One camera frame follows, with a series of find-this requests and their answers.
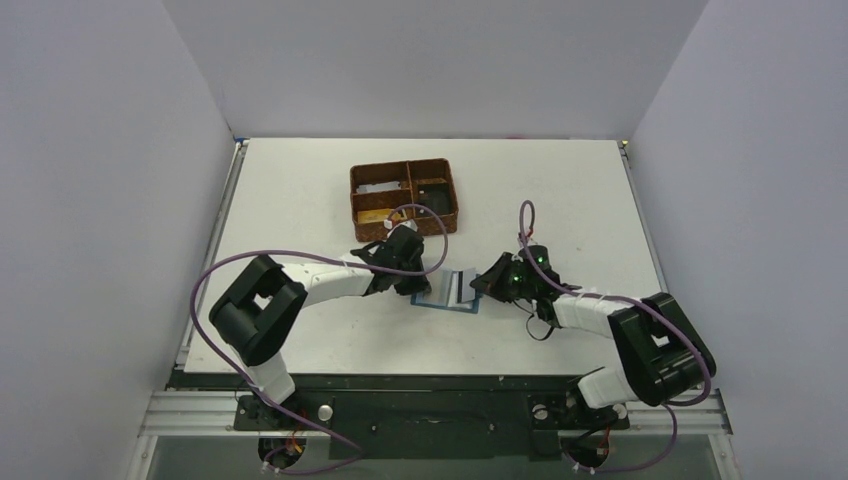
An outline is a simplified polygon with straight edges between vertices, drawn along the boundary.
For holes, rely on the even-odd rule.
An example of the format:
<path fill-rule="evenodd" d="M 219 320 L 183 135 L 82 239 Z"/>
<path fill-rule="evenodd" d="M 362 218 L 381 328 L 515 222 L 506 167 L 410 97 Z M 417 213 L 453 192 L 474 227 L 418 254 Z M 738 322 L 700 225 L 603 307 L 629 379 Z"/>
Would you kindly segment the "blue leather card holder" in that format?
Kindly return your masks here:
<path fill-rule="evenodd" d="M 477 314 L 482 295 L 471 286 L 471 281 L 478 276 L 474 268 L 439 269 L 428 277 L 430 290 L 414 294 L 410 303 L 424 308 Z"/>

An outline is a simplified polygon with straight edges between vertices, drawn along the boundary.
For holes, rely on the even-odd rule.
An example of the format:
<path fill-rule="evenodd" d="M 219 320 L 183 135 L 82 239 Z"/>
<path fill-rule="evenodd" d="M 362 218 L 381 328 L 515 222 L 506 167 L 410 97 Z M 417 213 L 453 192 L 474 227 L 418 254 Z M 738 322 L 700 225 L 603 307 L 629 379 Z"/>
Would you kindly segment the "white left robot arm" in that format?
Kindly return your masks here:
<path fill-rule="evenodd" d="M 266 404 L 281 404 L 294 392 L 281 349 L 300 311 L 345 297 L 389 289 L 401 296 L 425 292 L 424 239 L 400 225 L 384 240 L 340 257 L 337 264 L 281 265 L 261 254 L 212 306 L 209 322 L 238 355 L 249 384 Z"/>

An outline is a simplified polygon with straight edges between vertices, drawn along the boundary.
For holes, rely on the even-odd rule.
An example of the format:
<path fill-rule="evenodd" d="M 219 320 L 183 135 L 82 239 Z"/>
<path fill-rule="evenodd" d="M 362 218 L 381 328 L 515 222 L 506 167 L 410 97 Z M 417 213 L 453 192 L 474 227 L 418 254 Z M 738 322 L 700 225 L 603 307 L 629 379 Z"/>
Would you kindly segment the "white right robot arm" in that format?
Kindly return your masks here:
<path fill-rule="evenodd" d="M 551 267 L 544 246 L 503 253 L 470 286 L 502 303 L 527 302 L 553 329 L 580 330 L 614 343 L 619 366 L 602 367 L 577 382 L 577 398 L 590 409 L 629 401 L 683 406 L 682 393 L 708 386 L 716 374 L 713 355 L 672 295 L 634 299 L 568 284 Z"/>

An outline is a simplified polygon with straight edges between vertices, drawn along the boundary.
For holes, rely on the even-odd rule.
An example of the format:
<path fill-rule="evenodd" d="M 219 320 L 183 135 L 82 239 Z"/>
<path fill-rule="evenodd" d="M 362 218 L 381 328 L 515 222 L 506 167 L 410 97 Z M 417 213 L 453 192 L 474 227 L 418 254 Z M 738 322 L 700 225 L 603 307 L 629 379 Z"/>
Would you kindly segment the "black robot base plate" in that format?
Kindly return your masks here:
<path fill-rule="evenodd" d="M 227 431 L 256 433 L 275 465 L 292 464 L 326 430 L 337 433 L 329 456 L 368 460 L 556 459 L 572 440 L 626 430 L 618 408 L 591 411 L 571 375 L 297 374 L 284 412 L 263 403 L 236 374 L 175 370 L 173 390 L 228 393 Z"/>

